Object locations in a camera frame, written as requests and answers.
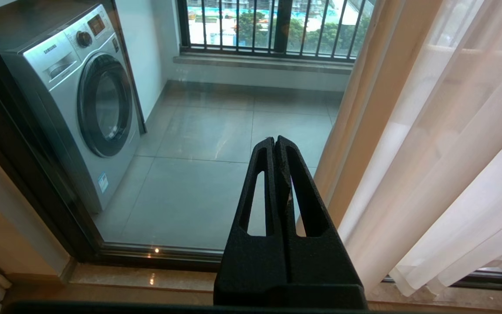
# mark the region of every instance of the black clamp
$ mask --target black clamp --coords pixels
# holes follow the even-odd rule
[[[265,172],[266,236],[247,234],[257,175]],[[306,237],[295,232],[292,185]],[[367,309],[363,285],[295,143],[272,137],[253,149],[214,304]]]

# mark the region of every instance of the marble sill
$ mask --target marble sill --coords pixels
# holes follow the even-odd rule
[[[354,68],[353,64],[344,62],[281,59],[260,56],[201,54],[195,52],[182,52],[180,56],[175,56],[173,58],[173,62],[178,64],[232,66],[236,68],[287,70],[345,75],[350,75],[351,70]]]
[[[215,273],[180,270],[152,270],[115,266],[78,264],[69,283],[94,286],[116,286],[212,293]],[[409,304],[415,306],[502,311],[502,291],[468,288],[447,288],[435,296],[422,288],[410,297],[403,296],[392,283],[381,283],[366,295],[373,304]]]

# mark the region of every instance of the washing machine door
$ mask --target washing machine door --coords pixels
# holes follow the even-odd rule
[[[100,157],[121,151],[129,136],[133,100],[122,64],[109,54],[87,63],[78,86],[78,125],[90,150]]]

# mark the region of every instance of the silver washing machine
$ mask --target silver washing machine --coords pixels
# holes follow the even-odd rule
[[[139,143],[132,84],[104,7],[2,56],[87,209],[103,211]]]

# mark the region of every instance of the digital display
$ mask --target digital display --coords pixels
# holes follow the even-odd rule
[[[98,35],[105,28],[104,22],[102,21],[100,14],[96,14],[95,17],[88,20],[88,26],[92,30],[92,34],[94,34],[94,37],[96,37],[96,35]]]

